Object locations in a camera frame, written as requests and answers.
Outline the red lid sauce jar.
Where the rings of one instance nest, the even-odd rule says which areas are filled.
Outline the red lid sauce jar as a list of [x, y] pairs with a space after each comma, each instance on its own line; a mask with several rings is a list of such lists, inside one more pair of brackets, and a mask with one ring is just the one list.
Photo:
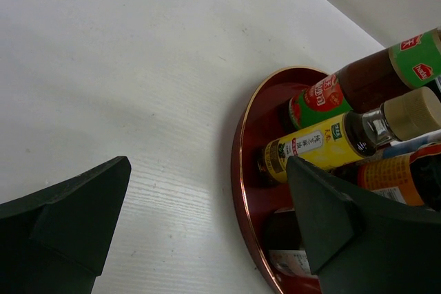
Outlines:
[[396, 202], [440, 210], [440, 144], [360, 166], [356, 184]]

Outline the small yellow label bottle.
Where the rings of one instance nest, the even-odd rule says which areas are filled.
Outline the small yellow label bottle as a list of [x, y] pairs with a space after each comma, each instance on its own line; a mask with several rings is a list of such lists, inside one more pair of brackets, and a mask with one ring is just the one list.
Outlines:
[[258, 170], [271, 184], [285, 184], [292, 156], [331, 171], [368, 158], [393, 141], [439, 129], [440, 100], [431, 89], [421, 87], [364, 114], [348, 111], [271, 141], [261, 151]]

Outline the silver lid spice jar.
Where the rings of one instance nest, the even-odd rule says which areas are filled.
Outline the silver lid spice jar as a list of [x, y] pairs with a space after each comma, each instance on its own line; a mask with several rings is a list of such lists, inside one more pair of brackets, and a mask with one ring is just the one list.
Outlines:
[[295, 209], [273, 212], [264, 223], [263, 244], [271, 264], [289, 277], [315, 278], [311, 273]]

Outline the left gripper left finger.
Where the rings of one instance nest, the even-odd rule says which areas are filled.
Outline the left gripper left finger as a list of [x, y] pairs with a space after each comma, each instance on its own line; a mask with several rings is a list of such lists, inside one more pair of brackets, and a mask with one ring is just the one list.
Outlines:
[[1, 204], [2, 293], [91, 293], [130, 180], [118, 156]]

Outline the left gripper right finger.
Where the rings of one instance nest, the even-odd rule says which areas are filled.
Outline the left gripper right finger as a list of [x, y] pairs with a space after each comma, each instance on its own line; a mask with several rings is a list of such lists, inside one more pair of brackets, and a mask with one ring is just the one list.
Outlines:
[[300, 157], [287, 177], [323, 293], [439, 293], [440, 214], [361, 189]]

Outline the green label sauce bottle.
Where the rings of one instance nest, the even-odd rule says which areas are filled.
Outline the green label sauce bottle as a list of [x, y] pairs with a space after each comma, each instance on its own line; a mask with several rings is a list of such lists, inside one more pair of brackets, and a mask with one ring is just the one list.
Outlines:
[[292, 133], [348, 111], [365, 113], [440, 75], [435, 28], [350, 63], [286, 100], [279, 119]]

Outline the white blue cylinder shaker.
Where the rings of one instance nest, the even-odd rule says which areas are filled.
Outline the white blue cylinder shaker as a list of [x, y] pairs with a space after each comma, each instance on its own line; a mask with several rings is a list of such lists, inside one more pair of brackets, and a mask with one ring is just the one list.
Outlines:
[[377, 151], [373, 156], [373, 160], [382, 160], [387, 158], [393, 158], [395, 156], [412, 153], [419, 148], [431, 144], [440, 142], [440, 131], [433, 132], [413, 140], [391, 145]]

